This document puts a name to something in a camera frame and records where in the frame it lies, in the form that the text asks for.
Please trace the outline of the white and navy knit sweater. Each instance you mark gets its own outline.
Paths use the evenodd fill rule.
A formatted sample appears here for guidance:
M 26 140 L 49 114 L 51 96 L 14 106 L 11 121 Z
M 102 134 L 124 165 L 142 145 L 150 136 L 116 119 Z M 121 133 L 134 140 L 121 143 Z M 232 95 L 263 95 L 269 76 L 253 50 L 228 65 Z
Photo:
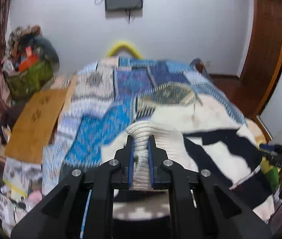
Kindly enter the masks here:
M 157 147 L 185 169 L 209 170 L 262 220 L 274 213 L 271 187 L 261 171 L 262 155 L 245 123 L 228 116 L 211 96 L 201 106 L 161 105 L 148 120 L 138 120 L 101 146 L 106 162 L 134 139 L 132 189 L 151 191 L 147 141 L 153 135 Z

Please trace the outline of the pile of clothes and boxes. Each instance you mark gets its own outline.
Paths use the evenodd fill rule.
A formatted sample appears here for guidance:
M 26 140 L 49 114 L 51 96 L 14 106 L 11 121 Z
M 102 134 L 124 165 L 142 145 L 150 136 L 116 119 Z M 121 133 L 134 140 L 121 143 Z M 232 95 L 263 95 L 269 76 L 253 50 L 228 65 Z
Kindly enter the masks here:
M 14 76 L 41 61 L 49 62 L 53 73 L 60 70 L 57 51 L 42 35 L 41 27 L 38 25 L 19 26 L 12 31 L 1 62 L 3 73 Z

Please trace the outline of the blue patchwork bed quilt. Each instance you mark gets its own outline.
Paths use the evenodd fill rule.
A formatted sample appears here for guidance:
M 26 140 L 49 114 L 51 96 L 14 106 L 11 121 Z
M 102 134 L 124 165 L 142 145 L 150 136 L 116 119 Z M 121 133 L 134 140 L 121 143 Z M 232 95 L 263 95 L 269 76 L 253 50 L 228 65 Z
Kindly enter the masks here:
M 173 61 L 111 58 L 78 72 L 69 108 L 56 140 L 43 152 L 43 193 L 62 179 L 66 167 L 96 168 L 101 146 L 138 120 L 148 120 L 161 105 L 220 103 L 230 118 L 246 123 L 240 110 L 193 66 Z

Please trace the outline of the brown wooden door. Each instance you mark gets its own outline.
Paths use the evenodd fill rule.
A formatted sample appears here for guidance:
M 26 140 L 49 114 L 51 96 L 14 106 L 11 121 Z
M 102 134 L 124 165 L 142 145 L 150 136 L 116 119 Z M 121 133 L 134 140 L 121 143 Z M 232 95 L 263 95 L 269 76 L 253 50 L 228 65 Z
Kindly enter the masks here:
M 247 118 L 259 116 L 282 71 L 282 0 L 254 0 L 249 48 L 240 76 Z

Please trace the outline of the wooden lap table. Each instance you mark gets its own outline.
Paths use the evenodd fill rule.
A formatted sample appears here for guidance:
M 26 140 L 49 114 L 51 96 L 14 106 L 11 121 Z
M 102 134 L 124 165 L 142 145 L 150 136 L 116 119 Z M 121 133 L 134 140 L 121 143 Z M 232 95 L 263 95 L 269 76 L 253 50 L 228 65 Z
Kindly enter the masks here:
M 35 93 L 13 127 L 5 156 L 31 164 L 41 164 L 43 148 L 48 145 L 66 98 L 66 89 Z

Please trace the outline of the yellow curved tube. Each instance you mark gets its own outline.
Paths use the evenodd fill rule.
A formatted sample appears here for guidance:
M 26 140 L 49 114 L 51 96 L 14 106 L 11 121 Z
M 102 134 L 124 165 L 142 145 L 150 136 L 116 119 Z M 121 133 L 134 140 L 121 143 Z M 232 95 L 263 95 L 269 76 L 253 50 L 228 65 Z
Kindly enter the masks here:
M 111 48 L 108 50 L 108 52 L 106 53 L 106 57 L 114 57 L 120 51 L 126 51 L 129 55 L 131 55 L 133 58 L 136 59 L 144 58 L 132 43 L 129 43 L 125 40 L 120 40 L 115 44 L 113 44 Z

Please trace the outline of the green fabric storage basket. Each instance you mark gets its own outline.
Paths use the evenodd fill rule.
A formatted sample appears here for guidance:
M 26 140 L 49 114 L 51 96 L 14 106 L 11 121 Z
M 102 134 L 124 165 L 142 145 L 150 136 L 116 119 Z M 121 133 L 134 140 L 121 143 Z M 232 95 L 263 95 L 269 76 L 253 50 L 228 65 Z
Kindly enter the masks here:
M 23 73 L 15 76 L 4 75 L 13 100 L 30 98 L 39 91 L 53 76 L 49 61 L 39 61 Z

